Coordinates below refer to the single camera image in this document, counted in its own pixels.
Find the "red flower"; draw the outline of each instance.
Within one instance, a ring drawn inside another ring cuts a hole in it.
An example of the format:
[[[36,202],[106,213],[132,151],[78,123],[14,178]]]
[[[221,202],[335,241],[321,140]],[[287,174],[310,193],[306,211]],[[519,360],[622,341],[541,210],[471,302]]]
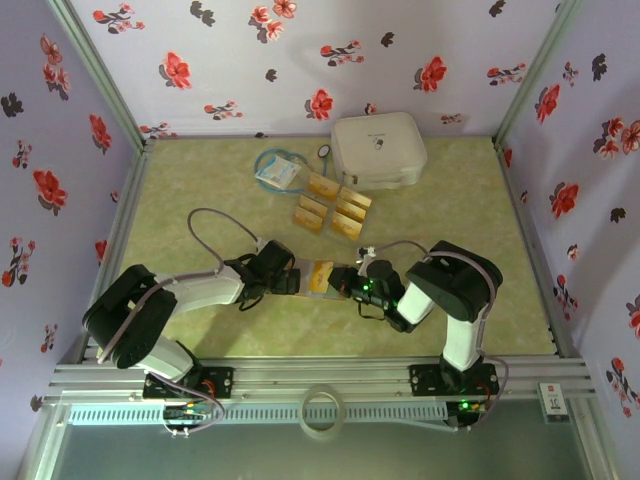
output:
[[[164,60],[164,66],[167,75],[176,87],[180,90],[191,88],[191,83],[189,83],[191,72],[189,71],[188,63],[183,62],[175,53],[169,52],[167,53],[167,58]]]
[[[440,57],[433,57],[431,63],[428,63],[422,69],[422,90],[425,92],[435,92],[438,90],[438,82],[444,78],[447,73],[447,67]]]
[[[267,7],[254,8],[251,16],[258,23],[266,23],[269,21],[269,14],[267,13]]]
[[[609,121],[609,135],[612,137],[617,137],[620,130],[624,128],[624,124],[622,123],[622,118],[616,117],[612,118]]]
[[[329,110],[333,108],[333,98],[326,90],[320,89],[311,97],[311,110],[318,120],[328,119]]]
[[[616,153],[620,151],[620,148],[616,144],[615,140],[609,140],[604,147],[600,149],[600,156],[602,158],[607,158],[613,160],[616,156]]]
[[[560,94],[560,84],[556,84],[549,88],[540,100],[538,105],[538,121],[540,125],[547,116],[551,115],[558,106],[558,95]]]
[[[613,363],[613,366],[619,372],[624,372],[624,363],[622,363],[622,360],[620,360],[618,357],[614,357],[613,360],[611,360],[611,363]]]
[[[51,65],[57,65],[62,61],[62,55],[60,55],[60,49],[57,43],[51,43],[51,40],[46,35],[42,35],[40,38],[40,48],[47,56],[47,61]]]
[[[98,256],[98,265],[102,265],[104,259],[104,252],[107,250],[107,241],[101,240],[96,242],[96,255]]]
[[[60,189],[60,182],[51,170],[35,170],[33,179],[40,196],[47,202],[58,208],[66,205],[67,192]]]
[[[96,141],[104,148],[109,148],[111,146],[111,135],[107,133],[107,126],[102,121],[102,117],[91,114],[89,115],[89,122]]]
[[[629,326],[636,329],[636,337],[640,338],[640,310],[631,314]]]
[[[48,63],[44,64],[44,67],[42,67],[42,71],[44,72],[45,82],[54,83],[56,81],[56,71],[51,68]]]
[[[511,157],[513,156],[513,150],[508,149],[504,152],[504,163],[507,164],[507,168],[511,167]]]
[[[551,211],[556,218],[560,218],[563,213],[569,213],[576,206],[576,198],[580,187],[578,185],[567,185],[556,195],[551,204]]]
[[[620,139],[625,155],[638,150],[640,148],[640,120],[636,120],[629,128],[625,128]]]
[[[277,40],[282,32],[284,32],[282,22],[267,23],[267,38],[269,38],[269,40]]]
[[[279,17],[293,18],[293,12],[296,11],[297,7],[295,3],[291,3],[289,0],[275,0],[273,11]]]
[[[60,83],[60,86],[65,92],[71,90],[71,85],[69,85],[69,74],[62,67],[58,70],[58,83]]]

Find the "yellow card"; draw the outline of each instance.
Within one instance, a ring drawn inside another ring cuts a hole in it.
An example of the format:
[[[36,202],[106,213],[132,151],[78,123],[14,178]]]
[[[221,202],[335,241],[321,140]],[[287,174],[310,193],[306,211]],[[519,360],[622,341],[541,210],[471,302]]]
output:
[[[333,212],[333,216],[331,217],[331,229],[347,236],[355,242],[360,236],[362,224],[350,219],[346,215]]]
[[[322,217],[308,212],[299,205],[293,214],[293,223],[308,228],[314,233],[320,233],[320,230],[322,230]]]
[[[361,193],[346,187],[342,187],[342,190],[340,190],[340,198],[343,198],[347,202],[353,203],[365,210],[369,210],[371,202],[373,201],[369,197],[365,197]]]
[[[357,222],[364,222],[364,216],[367,211],[364,208],[360,208],[357,205],[349,203],[341,198],[336,200],[336,211],[346,215],[349,218],[353,218]]]
[[[307,190],[333,202],[338,197],[340,185],[322,175],[312,172],[311,175],[309,175]]]
[[[327,212],[329,211],[329,208],[326,205],[323,205],[320,202],[316,202],[312,198],[309,198],[305,195],[300,195],[298,204],[308,212],[315,213],[322,218],[326,217]]]
[[[329,275],[333,270],[333,262],[316,260],[311,273],[309,291],[314,293],[327,293],[329,289]]]

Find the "white label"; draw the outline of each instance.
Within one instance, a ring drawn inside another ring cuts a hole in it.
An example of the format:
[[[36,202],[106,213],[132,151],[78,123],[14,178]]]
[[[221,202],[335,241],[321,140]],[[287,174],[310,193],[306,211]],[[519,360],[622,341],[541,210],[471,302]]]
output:
[[[569,415],[559,383],[540,383],[539,388],[547,415]]]

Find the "tape roll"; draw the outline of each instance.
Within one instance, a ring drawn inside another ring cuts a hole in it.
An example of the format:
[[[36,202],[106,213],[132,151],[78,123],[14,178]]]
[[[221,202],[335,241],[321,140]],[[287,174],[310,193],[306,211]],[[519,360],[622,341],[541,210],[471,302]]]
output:
[[[336,421],[333,425],[331,425],[327,429],[318,429],[314,428],[307,423],[304,418],[304,410],[309,404],[311,400],[317,397],[327,397],[336,404],[338,408],[338,415]],[[342,397],[329,385],[315,385],[311,387],[307,393],[305,393],[304,397],[300,401],[298,405],[298,422],[300,422],[300,427],[302,431],[306,433],[311,438],[316,440],[329,440],[336,436],[336,434],[344,425],[344,421],[347,417],[347,408],[342,401]]]

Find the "small package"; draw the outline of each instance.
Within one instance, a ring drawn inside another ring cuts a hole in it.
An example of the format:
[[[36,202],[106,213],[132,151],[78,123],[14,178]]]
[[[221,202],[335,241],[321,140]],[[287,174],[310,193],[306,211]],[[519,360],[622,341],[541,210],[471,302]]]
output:
[[[256,178],[269,185],[285,190],[300,171],[300,165],[278,155],[271,157],[256,173]]]

